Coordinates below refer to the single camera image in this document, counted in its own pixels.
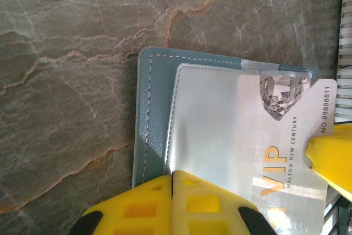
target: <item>marble surface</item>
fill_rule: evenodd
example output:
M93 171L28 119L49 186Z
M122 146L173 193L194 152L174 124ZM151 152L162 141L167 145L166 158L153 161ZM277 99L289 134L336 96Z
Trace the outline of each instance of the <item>marble surface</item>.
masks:
M340 0L0 0L0 234L66 234L130 188L146 46L334 77Z

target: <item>diamond graphic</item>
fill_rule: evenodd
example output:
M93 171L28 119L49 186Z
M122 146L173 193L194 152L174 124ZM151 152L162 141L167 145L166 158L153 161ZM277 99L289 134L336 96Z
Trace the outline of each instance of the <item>diamond graphic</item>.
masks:
M260 95L264 109L280 121L315 82L310 78L261 76Z

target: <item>black rubber tip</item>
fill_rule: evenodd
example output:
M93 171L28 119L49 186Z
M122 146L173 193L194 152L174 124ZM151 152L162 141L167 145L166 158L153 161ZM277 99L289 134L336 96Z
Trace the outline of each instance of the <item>black rubber tip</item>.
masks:
M274 229L258 211L244 206L238 208L238 211L251 235L276 235Z
M93 235L102 217L103 213L100 211L80 217L67 235Z

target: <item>gray marble countertop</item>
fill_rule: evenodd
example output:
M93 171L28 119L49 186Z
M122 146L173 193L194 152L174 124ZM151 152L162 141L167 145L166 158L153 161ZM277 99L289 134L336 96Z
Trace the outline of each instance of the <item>gray marble countertop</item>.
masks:
M146 46L334 77L340 0L0 0L0 234L66 234L131 186Z

